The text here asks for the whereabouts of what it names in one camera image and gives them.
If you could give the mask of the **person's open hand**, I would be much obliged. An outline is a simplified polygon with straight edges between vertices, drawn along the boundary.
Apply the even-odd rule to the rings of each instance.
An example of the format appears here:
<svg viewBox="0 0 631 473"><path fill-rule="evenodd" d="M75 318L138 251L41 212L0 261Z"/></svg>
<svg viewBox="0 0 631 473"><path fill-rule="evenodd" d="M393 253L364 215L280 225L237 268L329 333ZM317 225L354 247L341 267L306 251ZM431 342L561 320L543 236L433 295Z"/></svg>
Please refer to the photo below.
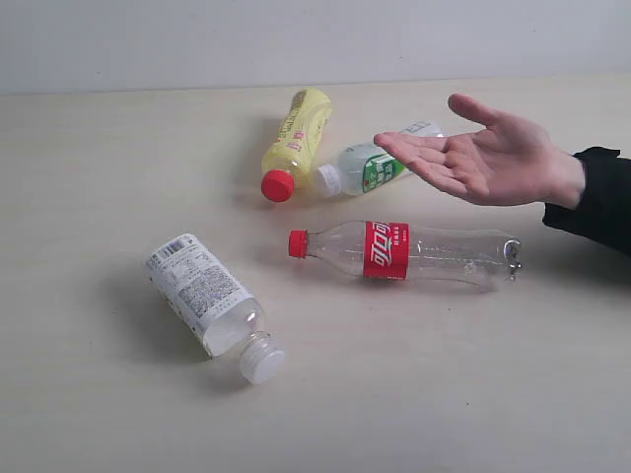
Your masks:
<svg viewBox="0 0 631 473"><path fill-rule="evenodd" d="M462 94L451 95L448 106L483 129L449 137L384 132L374 143L433 187L471 204L578 206L584 167L541 126Z"/></svg>

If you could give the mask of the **black sleeved forearm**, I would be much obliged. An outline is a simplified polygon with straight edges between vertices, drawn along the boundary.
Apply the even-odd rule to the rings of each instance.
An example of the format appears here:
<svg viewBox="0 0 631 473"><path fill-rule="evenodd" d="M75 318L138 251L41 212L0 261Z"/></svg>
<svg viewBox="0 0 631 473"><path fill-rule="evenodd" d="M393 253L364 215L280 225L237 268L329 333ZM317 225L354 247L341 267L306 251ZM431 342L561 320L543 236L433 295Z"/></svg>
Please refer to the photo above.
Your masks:
<svg viewBox="0 0 631 473"><path fill-rule="evenodd" d="M590 147L575 158L581 162L586 187L571 210L546 204L542 223L630 254L630 160L621 152Z"/></svg>

